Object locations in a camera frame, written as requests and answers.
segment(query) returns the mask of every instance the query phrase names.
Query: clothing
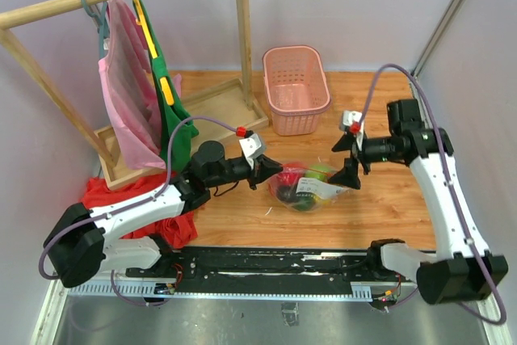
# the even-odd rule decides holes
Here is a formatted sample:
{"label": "clothing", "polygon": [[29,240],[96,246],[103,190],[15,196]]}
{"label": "clothing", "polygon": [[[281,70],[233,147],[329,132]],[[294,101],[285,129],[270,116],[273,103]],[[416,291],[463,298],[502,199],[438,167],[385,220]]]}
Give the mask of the clothing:
{"label": "clothing", "polygon": [[104,102],[127,167],[166,167],[159,157],[162,118],[146,42],[135,15],[122,0],[108,2],[110,40],[99,61]]}
{"label": "clothing", "polygon": [[[142,0],[138,0],[141,4],[142,10],[144,11],[145,21],[149,27],[151,38],[153,39],[154,46],[156,48],[158,57],[152,58],[149,53],[149,60],[151,62],[151,68],[153,71],[154,86],[156,89],[156,95],[158,97],[158,105],[160,107],[160,114],[162,117],[162,137],[161,146],[162,151],[160,157],[164,161],[167,161],[167,146],[171,133],[174,128],[179,124],[181,120],[186,119],[190,115],[185,110],[181,101],[179,100],[178,94],[174,88],[173,82],[170,80],[169,72],[163,56],[162,48],[158,44],[158,39],[154,34],[153,27],[149,21],[149,16],[145,10],[144,3]],[[165,96],[162,92],[159,80],[165,77],[171,86],[172,95],[174,97],[174,105],[171,107],[165,101]],[[181,171],[191,158],[191,139],[199,135],[199,131],[195,128],[192,122],[189,122],[181,127],[174,138],[174,144],[172,148],[172,169],[175,171]]]}
{"label": "clothing", "polygon": [[[167,173],[164,172],[158,175],[142,177],[135,183],[131,183],[117,191],[110,191],[107,188],[105,179],[90,178],[86,185],[86,193],[81,198],[81,202],[86,208],[116,204],[160,187],[165,182],[166,175]],[[126,234],[122,238],[143,238],[150,234],[160,234],[171,246],[175,249],[180,249],[188,244],[190,240],[197,238],[193,217],[194,213],[189,212],[178,217],[160,220],[130,234]]]}

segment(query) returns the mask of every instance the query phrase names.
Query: plastic basket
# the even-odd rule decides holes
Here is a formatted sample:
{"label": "plastic basket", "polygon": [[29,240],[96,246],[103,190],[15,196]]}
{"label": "plastic basket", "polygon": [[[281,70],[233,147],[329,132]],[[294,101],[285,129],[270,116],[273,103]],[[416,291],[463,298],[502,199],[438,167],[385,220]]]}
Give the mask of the plastic basket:
{"label": "plastic basket", "polygon": [[264,54],[264,85],[273,129],[279,135],[316,131],[330,106],[322,61],[309,46],[272,48]]}

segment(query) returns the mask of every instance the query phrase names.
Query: wooden tray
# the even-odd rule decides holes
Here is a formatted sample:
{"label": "wooden tray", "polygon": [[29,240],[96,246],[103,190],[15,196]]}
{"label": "wooden tray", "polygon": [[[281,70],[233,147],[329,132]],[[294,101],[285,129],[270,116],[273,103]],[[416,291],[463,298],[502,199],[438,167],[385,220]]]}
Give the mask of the wooden tray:
{"label": "wooden tray", "polygon": [[[210,116],[234,127],[242,126],[255,130],[269,125],[269,119],[256,99],[253,100],[252,108],[246,106],[244,94],[242,93],[242,83],[239,78],[233,78],[194,95],[187,96],[182,99],[182,103],[192,116]],[[231,131],[208,121],[197,120],[195,126],[199,129],[200,134],[192,139],[192,153],[204,141],[214,140],[224,144],[237,140],[237,137]],[[162,172],[161,169],[157,168],[130,170],[120,153],[119,143],[116,140],[112,126],[98,129],[95,131],[95,134],[106,145],[115,161],[115,166],[111,167],[99,155],[106,185],[111,190],[120,189],[135,182],[140,177]]]}

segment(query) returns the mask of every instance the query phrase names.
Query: plastic bag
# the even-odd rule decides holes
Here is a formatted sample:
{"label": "plastic bag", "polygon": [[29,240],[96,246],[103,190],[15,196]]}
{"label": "plastic bag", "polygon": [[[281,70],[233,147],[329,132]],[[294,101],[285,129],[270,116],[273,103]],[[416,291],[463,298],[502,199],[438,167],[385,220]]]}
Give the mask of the plastic bag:
{"label": "plastic bag", "polygon": [[269,178],[272,196],[298,212],[312,212],[332,204],[348,190],[328,183],[336,169],[325,163],[306,165],[302,162],[284,164],[284,170]]}

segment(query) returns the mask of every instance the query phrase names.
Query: wooden table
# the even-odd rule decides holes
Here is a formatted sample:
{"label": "wooden table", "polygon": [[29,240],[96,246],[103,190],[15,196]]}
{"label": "wooden table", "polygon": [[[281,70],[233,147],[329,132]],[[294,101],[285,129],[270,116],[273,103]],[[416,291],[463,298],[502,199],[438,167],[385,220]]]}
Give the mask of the wooden table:
{"label": "wooden table", "polygon": [[[181,72],[183,96],[238,77],[236,72]],[[266,155],[278,162],[301,160],[327,162],[341,168],[345,153],[330,149],[342,136],[338,123],[344,109],[361,111],[371,73],[327,73],[333,103],[317,131],[310,135],[280,137],[272,127],[260,130],[267,143]],[[253,91],[270,114],[264,95],[263,73],[254,72]],[[401,74],[381,77],[366,119],[370,137],[388,134],[386,103],[410,97]],[[226,157],[240,154],[237,144],[226,146]],[[401,238],[419,249],[435,249],[431,220],[422,193],[409,169],[377,163],[372,173],[361,175],[362,189],[343,194],[338,201],[314,213],[285,208],[267,191],[267,184],[251,191],[247,183],[221,198],[212,198],[195,216],[198,246],[268,246],[364,249],[372,240]]]}

